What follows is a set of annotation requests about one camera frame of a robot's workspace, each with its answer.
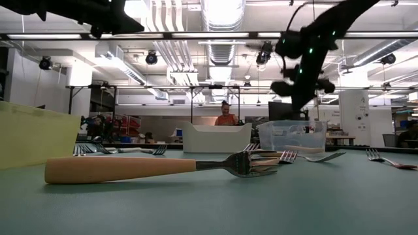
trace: white plastic container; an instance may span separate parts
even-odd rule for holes
[[[264,150],[289,150],[285,146],[325,150],[327,139],[325,121],[269,121],[259,125],[258,128],[260,145]]]

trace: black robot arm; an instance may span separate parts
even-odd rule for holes
[[[300,32],[286,31],[278,41],[275,52],[282,57],[296,59],[302,56],[294,69],[284,69],[294,85],[273,82],[271,88],[281,96],[292,97],[294,111],[300,110],[315,97],[318,76],[329,50],[338,47],[335,41],[342,39],[354,21],[379,0],[345,0],[322,13]]]

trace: woman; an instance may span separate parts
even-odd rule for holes
[[[222,115],[217,117],[215,125],[238,125],[238,118],[234,114],[229,113],[229,104],[222,101]]]

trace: wooden-handled fork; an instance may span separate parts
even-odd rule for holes
[[[46,183],[100,183],[198,170],[222,168],[238,177],[257,177],[276,173],[271,159],[252,161],[253,154],[271,151],[241,151],[224,161],[159,159],[140,157],[64,157],[48,159]]]

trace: ceiling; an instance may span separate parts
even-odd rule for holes
[[[184,0],[183,2],[183,25],[186,31],[202,31],[201,11],[191,10],[193,6],[199,5],[199,0]],[[297,6],[290,7],[289,1],[246,1],[245,15],[242,23],[242,31],[285,31],[289,19]],[[305,7],[295,17],[291,29],[298,30],[304,25],[308,25],[328,7],[317,5],[316,7]],[[219,9],[219,15],[227,15],[225,9]],[[416,5],[398,5],[396,7],[378,6],[373,7],[352,25],[350,31],[399,31],[407,29],[411,24],[418,22],[418,4]],[[165,8],[163,7],[163,22],[165,21]],[[47,15],[47,21],[42,22],[37,15],[20,16],[5,8],[0,7],[0,33],[87,33],[88,25],[79,25],[74,20],[69,20],[54,14]],[[257,41],[245,41],[248,44],[257,44]],[[338,41],[339,50],[329,52],[324,68],[329,66],[331,70],[327,76],[334,82],[339,82],[340,74],[336,62],[344,62],[345,57],[353,57],[364,53],[373,46],[379,44],[382,40],[344,40]],[[98,42],[94,41],[52,41],[52,42],[26,42],[25,50],[38,49],[70,49],[84,56],[92,63],[95,70],[93,79],[107,80],[114,84],[135,84],[122,73],[119,69],[107,63],[106,59],[95,57],[95,47]],[[166,79],[167,64],[159,57],[155,65],[147,65],[145,57],[149,50],[155,50],[150,41],[118,41],[117,44],[123,49],[125,61],[132,64],[134,68],[142,73],[146,79],[154,85],[170,85]],[[200,45],[197,40],[189,40],[188,47],[193,59],[193,64],[198,71],[198,81],[205,82],[209,78],[209,62],[206,56],[206,46]],[[250,75],[250,81],[253,86],[269,86],[271,81],[282,79],[280,74],[283,63],[277,55],[272,55],[272,59],[267,63],[265,70],[257,70],[255,63],[256,50],[250,50],[244,45],[238,45],[234,57],[231,84],[242,85],[246,79],[245,75]],[[402,76],[415,72],[418,60],[414,58],[418,55],[418,43],[413,42],[408,46],[394,52],[397,60],[394,65],[386,65],[385,72],[380,64],[371,64],[363,69],[367,70],[370,85],[377,86],[384,81],[397,76]],[[298,60],[286,61],[287,67],[294,67]],[[405,79],[396,86],[414,86],[418,84],[418,76],[412,79]],[[126,91],[126,93],[149,94],[147,91]]]

